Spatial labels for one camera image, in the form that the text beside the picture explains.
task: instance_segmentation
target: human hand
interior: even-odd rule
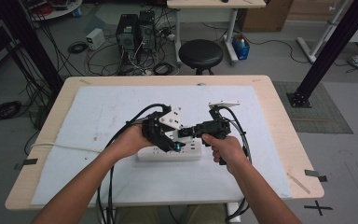
[[[222,159],[225,160],[227,169],[231,173],[232,166],[236,165],[238,162],[247,161],[240,142],[236,137],[227,136],[225,139],[217,139],[205,133],[202,135],[202,139],[212,146],[213,160],[215,162],[220,162]]]
[[[115,151],[117,157],[121,160],[137,153],[144,147],[152,146],[153,144],[142,135],[142,125],[135,124],[119,135],[107,149]]]

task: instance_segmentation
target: black metal pole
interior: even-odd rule
[[[20,40],[40,74],[48,83],[53,96],[57,96],[62,88],[63,81],[40,43],[36,32],[28,22],[20,1],[0,0],[0,12],[9,31]]]
[[[295,93],[288,94],[292,107],[304,107],[313,90],[322,80],[338,54],[345,48],[358,30],[358,0],[353,1],[345,16],[322,49],[313,66],[297,88]]]

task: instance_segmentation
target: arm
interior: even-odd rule
[[[214,161],[219,162],[220,158],[226,161],[259,223],[301,223],[247,160],[237,138],[228,136],[220,140],[209,134],[202,138],[212,146]]]
[[[78,223],[110,168],[151,144],[131,126],[46,204],[32,223]]]

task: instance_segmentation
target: wooden table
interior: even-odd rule
[[[176,51],[176,61],[178,64],[182,63],[179,59],[179,48],[181,47],[180,39],[180,23],[184,21],[185,18],[182,18],[181,9],[195,8],[196,10],[190,13],[196,14],[195,17],[192,17],[190,22],[201,22],[204,21],[205,17],[212,17],[211,21],[229,21],[229,26],[227,28],[227,35],[225,35],[224,42],[228,50],[229,57],[231,59],[231,64],[238,61],[237,54],[232,48],[231,38],[234,31],[235,20],[237,19],[238,8],[260,8],[265,7],[266,3],[264,0],[229,0],[227,3],[222,2],[221,0],[168,0],[167,6],[170,8],[177,9],[175,11],[175,51]],[[201,8],[209,8],[206,14],[200,13]],[[219,11],[218,9],[231,8],[231,14],[227,16],[224,20],[218,19]]]
[[[271,80],[266,76],[70,77],[65,81],[36,143],[55,142],[57,133],[80,86],[194,86],[199,83],[254,87],[283,169],[286,172],[293,198],[319,198],[324,195],[319,179],[306,176],[304,173],[304,170],[313,170],[312,165]],[[28,160],[37,159],[37,163],[23,166],[7,197],[7,209],[40,208],[40,206],[31,205],[31,200],[50,150],[51,147],[34,147],[30,152]]]

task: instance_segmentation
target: black stool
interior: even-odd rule
[[[202,75],[204,70],[213,75],[211,68],[222,62],[223,50],[210,40],[191,40],[179,49],[179,58],[192,69],[197,69],[196,75]]]

